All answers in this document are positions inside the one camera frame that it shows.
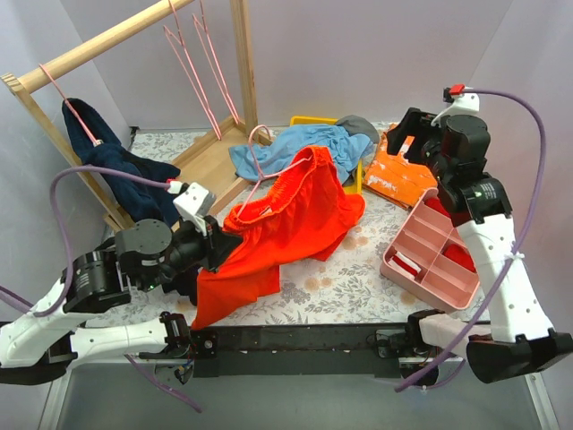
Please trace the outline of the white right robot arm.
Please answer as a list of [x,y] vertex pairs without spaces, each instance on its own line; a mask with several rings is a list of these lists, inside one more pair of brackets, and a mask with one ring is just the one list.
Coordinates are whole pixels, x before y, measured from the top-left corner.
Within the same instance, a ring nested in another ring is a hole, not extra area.
[[483,383],[541,372],[570,355],[571,334],[555,330],[535,296],[506,190],[484,170],[491,141],[486,123],[411,107],[387,133],[388,154],[398,154],[406,138],[412,139],[406,159],[430,169],[440,203],[474,262],[491,330],[478,333],[475,319],[427,314],[406,332],[406,348],[421,357],[438,346],[446,357],[461,347],[459,355]]

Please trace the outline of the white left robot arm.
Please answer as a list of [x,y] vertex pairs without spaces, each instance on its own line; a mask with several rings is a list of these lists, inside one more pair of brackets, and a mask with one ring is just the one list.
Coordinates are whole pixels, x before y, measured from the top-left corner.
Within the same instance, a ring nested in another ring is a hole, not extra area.
[[40,385],[101,358],[143,355],[188,357],[197,338],[181,314],[163,312],[148,321],[108,328],[86,322],[132,299],[131,288],[150,291],[192,268],[217,271],[242,243],[207,216],[200,231],[191,221],[177,231],[155,219],[122,230],[78,257],[28,312],[1,326],[1,382]]

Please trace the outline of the orange mesh shorts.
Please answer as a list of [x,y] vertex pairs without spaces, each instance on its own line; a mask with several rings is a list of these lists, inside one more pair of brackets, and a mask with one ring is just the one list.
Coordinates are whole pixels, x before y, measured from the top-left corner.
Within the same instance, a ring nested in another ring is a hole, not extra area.
[[278,293],[280,265],[328,260],[364,210],[361,195],[343,190],[327,148],[300,150],[265,196],[227,214],[224,231],[243,242],[218,272],[199,273],[192,328],[208,327],[259,297]]

